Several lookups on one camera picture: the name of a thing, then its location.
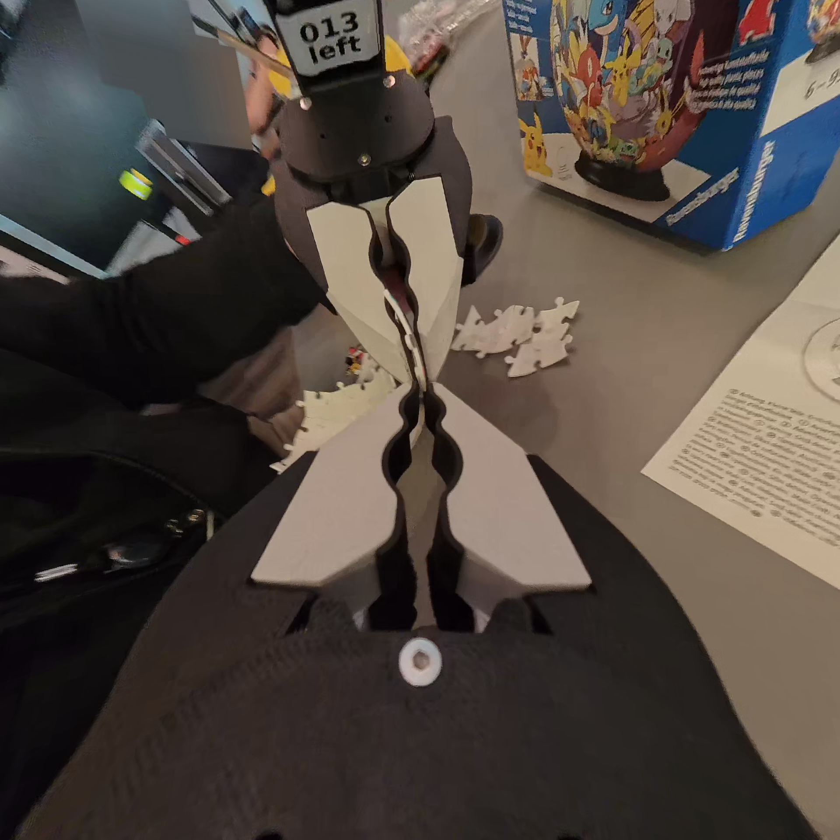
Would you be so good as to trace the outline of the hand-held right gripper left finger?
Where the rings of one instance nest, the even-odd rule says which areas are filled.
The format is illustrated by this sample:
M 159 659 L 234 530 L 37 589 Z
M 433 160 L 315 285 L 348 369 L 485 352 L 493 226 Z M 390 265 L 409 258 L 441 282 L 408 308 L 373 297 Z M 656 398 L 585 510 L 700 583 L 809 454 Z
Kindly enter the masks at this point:
M 306 469 L 252 582 L 342 602 L 352 616 L 365 613 L 372 629 L 414 624 L 417 574 L 396 486 L 412 463 L 397 408 L 404 385 L 294 464 Z

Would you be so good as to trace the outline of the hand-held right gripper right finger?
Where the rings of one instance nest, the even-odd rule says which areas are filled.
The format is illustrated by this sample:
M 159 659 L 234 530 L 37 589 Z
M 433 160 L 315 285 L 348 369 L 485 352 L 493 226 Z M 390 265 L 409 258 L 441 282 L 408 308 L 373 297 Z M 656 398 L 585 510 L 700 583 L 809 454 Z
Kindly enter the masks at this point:
M 443 481 L 427 580 L 437 626 L 480 632 L 507 600 L 583 592 L 592 578 L 525 450 L 441 384 L 428 387 Z

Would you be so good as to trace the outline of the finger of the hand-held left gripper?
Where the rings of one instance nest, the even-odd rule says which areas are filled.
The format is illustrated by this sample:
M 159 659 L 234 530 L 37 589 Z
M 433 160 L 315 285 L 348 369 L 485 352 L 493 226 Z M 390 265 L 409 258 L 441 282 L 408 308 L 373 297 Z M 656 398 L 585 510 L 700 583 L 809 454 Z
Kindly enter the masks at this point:
M 376 271 L 382 242 L 372 215 L 361 206 L 326 203 L 309 209 L 307 218 L 332 308 L 379 365 L 398 382 L 410 382 Z
M 458 251 L 441 175 L 410 181 L 387 204 L 387 227 L 405 264 L 413 339 L 423 383 L 435 382 L 455 334 L 464 260 Z

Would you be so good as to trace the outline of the printed puzzle piece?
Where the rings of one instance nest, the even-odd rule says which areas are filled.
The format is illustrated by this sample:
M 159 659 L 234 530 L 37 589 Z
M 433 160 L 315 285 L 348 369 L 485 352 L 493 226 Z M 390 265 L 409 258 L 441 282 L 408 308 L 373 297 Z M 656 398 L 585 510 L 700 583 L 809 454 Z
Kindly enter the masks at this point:
M 421 391 L 425 391 L 427 388 L 427 378 L 424 358 L 421 345 L 414 333 L 413 326 L 409 322 L 402 305 L 396 298 L 394 298 L 393 294 L 391 294 L 389 290 L 384 289 L 383 297 L 386 309 L 388 310 L 398 332 L 406 372 L 410 375 L 412 381 L 416 383 Z
M 425 427 L 425 385 L 425 379 L 415 374 L 412 380 L 402 387 L 401 399 L 397 404 L 403 422 L 403 448 L 408 457 L 411 457 L 413 449 Z

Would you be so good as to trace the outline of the person's left forearm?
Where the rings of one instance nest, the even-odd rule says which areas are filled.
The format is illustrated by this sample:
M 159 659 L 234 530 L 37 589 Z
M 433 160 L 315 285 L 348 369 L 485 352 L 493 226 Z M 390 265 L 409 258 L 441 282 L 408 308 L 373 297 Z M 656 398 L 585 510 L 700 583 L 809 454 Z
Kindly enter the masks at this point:
M 174 403 L 325 301 L 263 197 L 111 279 L 3 277 L 1 344 L 121 402 Z

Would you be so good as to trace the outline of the white puzzle piece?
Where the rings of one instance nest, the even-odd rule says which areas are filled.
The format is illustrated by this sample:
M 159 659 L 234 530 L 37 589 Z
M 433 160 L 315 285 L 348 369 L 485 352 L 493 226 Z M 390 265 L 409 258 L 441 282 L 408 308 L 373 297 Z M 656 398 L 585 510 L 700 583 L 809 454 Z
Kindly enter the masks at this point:
M 508 365 L 507 378 L 517 379 L 532 375 L 539 370 L 564 361 L 568 355 L 573 337 L 564 333 L 537 333 L 530 341 L 519 346 L 516 355 L 505 357 Z
M 452 351 L 484 353 L 487 325 L 475 306 L 470 306 L 464 323 L 455 325 L 455 335 L 450 344 Z
M 536 320 L 533 308 L 514 305 L 496 310 L 495 316 L 492 322 L 478 329 L 474 353 L 480 360 L 488 355 L 505 353 L 532 336 Z
M 577 300 L 566 301 L 562 297 L 555 298 L 553 308 L 543 309 L 535 316 L 533 334 L 550 333 L 556 330 L 566 331 L 579 307 L 580 302 Z

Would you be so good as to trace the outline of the assembled white puzzle section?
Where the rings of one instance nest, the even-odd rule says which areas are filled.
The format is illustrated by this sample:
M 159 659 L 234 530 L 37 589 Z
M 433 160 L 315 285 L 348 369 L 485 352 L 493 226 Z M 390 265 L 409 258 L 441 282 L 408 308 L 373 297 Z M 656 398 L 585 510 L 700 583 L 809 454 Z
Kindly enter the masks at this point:
M 345 356 L 346 374 L 352 381 L 339 381 L 331 392 L 305 391 L 297 406 L 303 420 L 283 457 L 270 468 L 280 474 L 307 452 L 315 452 L 332 437 L 384 402 L 397 380 L 361 346 L 351 346 Z

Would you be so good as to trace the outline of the blue puzzle box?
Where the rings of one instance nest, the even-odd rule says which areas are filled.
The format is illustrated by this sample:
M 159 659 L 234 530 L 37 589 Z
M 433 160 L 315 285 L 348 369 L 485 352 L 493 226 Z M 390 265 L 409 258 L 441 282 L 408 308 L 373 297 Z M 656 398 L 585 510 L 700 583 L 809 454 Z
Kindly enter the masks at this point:
M 726 251 L 838 153 L 839 2 L 503 2 L 534 181 Z

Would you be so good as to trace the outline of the clear plastic bag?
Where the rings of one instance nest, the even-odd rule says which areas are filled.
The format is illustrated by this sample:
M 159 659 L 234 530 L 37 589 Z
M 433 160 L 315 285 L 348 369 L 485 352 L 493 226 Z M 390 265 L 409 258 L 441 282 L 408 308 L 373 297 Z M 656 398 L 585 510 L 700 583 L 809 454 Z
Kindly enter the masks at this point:
M 419 1 L 396 19 L 397 42 L 427 88 L 469 26 L 500 1 Z

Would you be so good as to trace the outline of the beige trousers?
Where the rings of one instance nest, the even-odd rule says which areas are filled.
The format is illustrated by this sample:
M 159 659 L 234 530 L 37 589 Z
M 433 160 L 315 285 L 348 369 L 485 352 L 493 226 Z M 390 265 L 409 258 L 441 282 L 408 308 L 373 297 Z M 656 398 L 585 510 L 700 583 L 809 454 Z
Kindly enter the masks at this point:
M 265 348 L 236 362 L 199 392 L 247 415 L 250 433 L 279 460 L 286 459 L 305 417 L 292 329 L 281 329 Z

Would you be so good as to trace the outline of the white instruction sheet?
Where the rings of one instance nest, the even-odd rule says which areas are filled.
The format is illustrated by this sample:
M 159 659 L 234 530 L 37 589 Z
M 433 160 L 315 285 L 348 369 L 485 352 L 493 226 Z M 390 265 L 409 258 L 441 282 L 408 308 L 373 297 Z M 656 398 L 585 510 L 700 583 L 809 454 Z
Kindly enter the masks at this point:
M 839 588 L 839 239 L 642 469 Z

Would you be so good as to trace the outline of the black jacket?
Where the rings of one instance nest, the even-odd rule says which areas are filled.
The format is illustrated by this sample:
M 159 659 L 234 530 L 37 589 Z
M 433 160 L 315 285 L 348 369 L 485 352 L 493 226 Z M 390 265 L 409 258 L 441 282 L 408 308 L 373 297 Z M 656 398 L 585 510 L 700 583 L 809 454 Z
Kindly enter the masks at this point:
M 31 574 L 196 508 L 220 526 L 270 483 L 275 455 L 230 406 L 197 397 L 143 414 L 8 351 L 1 443 L 1 821 L 12 838 L 200 548 L 158 570 L 93 581 L 41 586 Z

